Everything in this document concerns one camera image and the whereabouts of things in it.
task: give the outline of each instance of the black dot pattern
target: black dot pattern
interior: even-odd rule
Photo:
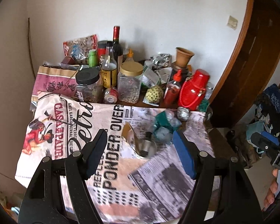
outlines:
[[[139,206],[139,195],[132,192],[106,191],[102,189],[93,189],[92,198],[96,199],[100,205],[130,205]]]

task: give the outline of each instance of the terracotta flower pot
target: terracotta flower pot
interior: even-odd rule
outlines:
[[[182,68],[186,68],[187,64],[189,63],[190,59],[192,58],[192,56],[194,56],[195,54],[187,49],[184,48],[180,48],[177,47],[176,48],[176,62],[175,64],[177,66],[180,66]]]

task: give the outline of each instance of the light switch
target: light switch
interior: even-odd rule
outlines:
[[[232,16],[229,16],[227,26],[232,28],[233,30],[237,29],[238,20]]]

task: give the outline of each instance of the finger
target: finger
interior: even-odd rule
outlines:
[[[276,168],[276,169],[273,170],[273,176],[276,178],[277,175],[278,175],[278,169]]]
[[[267,192],[267,200],[269,201],[269,204],[273,204],[275,200],[275,196],[272,193],[271,189],[269,189],[269,191]]]
[[[276,193],[278,190],[278,184],[276,182],[276,180],[273,180],[270,186],[270,190],[272,191],[272,193]]]
[[[265,197],[265,200],[263,201],[264,207],[268,208],[269,207],[269,201],[267,200],[267,198]]]

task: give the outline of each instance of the silver screw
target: silver screw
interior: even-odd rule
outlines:
[[[207,157],[207,156],[208,156],[208,153],[207,153],[206,151],[201,151],[201,152],[199,152],[199,155],[200,155],[201,157]]]
[[[237,162],[237,161],[238,161],[238,159],[237,159],[235,156],[232,156],[232,157],[230,158],[230,160],[231,160],[232,162]]]
[[[48,162],[50,160],[50,157],[49,156],[45,156],[44,158],[43,158],[43,162]]]
[[[78,157],[78,156],[81,155],[81,152],[80,152],[80,151],[75,151],[75,152],[72,153],[72,155],[73,155],[74,157]]]

